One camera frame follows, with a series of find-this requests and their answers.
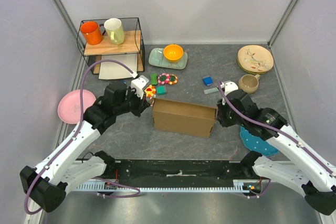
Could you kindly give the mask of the brown cardboard box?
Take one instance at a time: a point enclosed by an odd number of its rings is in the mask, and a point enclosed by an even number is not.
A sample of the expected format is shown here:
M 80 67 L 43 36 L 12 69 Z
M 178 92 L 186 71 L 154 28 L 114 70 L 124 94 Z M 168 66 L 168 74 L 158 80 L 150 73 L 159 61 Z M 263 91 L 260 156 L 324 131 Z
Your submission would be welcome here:
M 209 138 L 216 122 L 217 109 L 156 98 L 152 115 L 157 130 Z

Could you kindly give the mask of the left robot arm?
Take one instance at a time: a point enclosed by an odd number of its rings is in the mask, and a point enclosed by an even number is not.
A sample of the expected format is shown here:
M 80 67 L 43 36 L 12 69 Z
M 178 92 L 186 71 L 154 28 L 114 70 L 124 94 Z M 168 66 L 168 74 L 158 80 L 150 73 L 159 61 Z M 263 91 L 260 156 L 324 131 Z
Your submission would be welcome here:
M 35 167 L 25 166 L 20 171 L 25 199 L 31 199 L 45 212 L 52 212 L 86 181 L 99 176 L 111 178 L 115 173 L 115 159 L 104 151 L 95 153 L 80 165 L 73 166 L 73 162 L 116 122 L 117 116 L 129 112 L 140 116 L 150 106 L 144 92 L 148 83 L 145 76 L 132 80 L 130 86 L 123 82 L 110 83 L 48 157 Z

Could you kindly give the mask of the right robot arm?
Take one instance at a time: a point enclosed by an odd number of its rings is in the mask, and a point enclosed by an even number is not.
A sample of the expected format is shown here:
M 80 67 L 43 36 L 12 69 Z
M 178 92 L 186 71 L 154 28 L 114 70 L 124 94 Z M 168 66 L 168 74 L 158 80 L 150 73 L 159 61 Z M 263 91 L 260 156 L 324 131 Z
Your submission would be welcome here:
M 217 119 L 222 127 L 239 125 L 282 152 L 295 165 L 292 169 L 252 151 L 251 161 L 241 164 L 248 179 L 256 175 L 274 180 L 300 194 L 317 212 L 335 212 L 335 166 L 311 148 L 278 112 L 260 109 L 241 89 L 219 88 Z

